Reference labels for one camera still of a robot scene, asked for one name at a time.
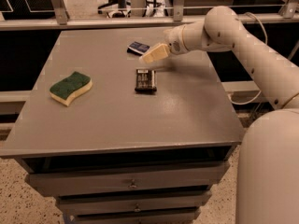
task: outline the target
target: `green scouring pad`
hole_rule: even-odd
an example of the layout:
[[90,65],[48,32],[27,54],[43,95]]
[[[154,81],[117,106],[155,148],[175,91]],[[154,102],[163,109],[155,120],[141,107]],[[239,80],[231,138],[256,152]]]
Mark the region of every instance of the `green scouring pad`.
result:
[[90,90],[92,85],[90,77],[75,71],[71,76],[52,85],[50,96],[54,100],[69,106],[75,98]]

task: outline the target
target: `desk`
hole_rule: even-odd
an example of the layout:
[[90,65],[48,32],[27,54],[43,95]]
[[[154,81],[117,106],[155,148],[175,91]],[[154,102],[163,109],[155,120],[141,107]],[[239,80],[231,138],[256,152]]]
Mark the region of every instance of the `desk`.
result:
[[[155,223],[197,218],[229,167],[243,129],[205,52],[152,65],[156,93],[135,92],[133,41],[165,28],[62,32],[0,157],[77,223]],[[50,86],[73,71],[93,87],[65,107]]]

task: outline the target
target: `floor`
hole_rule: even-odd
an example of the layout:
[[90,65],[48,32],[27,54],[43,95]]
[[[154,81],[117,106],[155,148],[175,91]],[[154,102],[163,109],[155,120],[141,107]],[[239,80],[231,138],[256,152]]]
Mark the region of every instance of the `floor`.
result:
[[[97,13],[97,6],[105,3],[106,0],[64,1],[70,19],[103,19],[105,17]],[[220,184],[213,186],[213,195],[207,204],[201,207],[201,215],[193,222],[194,224],[235,223],[238,155],[239,147],[229,159],[231,167]],[[0,165],[0,223],[64,223],[62,213],[55,207],[54,199],[43,198],[24,182],[26,173],[18,163],[13,160],[0,160]]]

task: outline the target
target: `drawer knob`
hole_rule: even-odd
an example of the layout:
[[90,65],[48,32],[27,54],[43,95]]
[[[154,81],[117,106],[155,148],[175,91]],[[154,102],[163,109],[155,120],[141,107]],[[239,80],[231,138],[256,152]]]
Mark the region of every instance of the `drawer knob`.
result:
[[135,184],[135,180],[131,181],[131,184],[128,186],[129,189],[137,189],[137,185]]
[[136,205],[134,211],[135,211],[136,213],[141,212],[141,209],[139,208],[139,204]]

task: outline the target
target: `white cable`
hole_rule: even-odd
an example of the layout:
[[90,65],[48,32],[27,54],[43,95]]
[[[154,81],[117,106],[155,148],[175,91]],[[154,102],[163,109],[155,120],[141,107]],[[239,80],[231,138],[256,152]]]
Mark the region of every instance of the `white cable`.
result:
[[[260,25],[261,25],[261,27],[262,27],[262,30],[263,30],[263,34],[264,34],[264,43],[267,45],[267,44],[268,44],[268,35],[267,35],[267,32],[266,32],[265,29],[264,29],[264,26],[263,26],[261,20],[259,20],[258,17],[255,16],[255,15],[254,15],[253,13],[251,13],[251,12],[246,12],[245,15],[248,15],[249,17],[255,19],[258,23],[260,23]],[[234,104],[234,105],[248,105],[248,104],[254,102],[254,101],[261,95],[261,93],[262,93],[262,91],[259,91],[259,92],[257,93],[257,95],[255,95],[251,100],[246,101],[246,102],[243,102],[243,103],[238,103],[238,102],[233,101],[233,100],[232,100],[232,94],[229,94],[228,97],[229,97],[231,103]]]

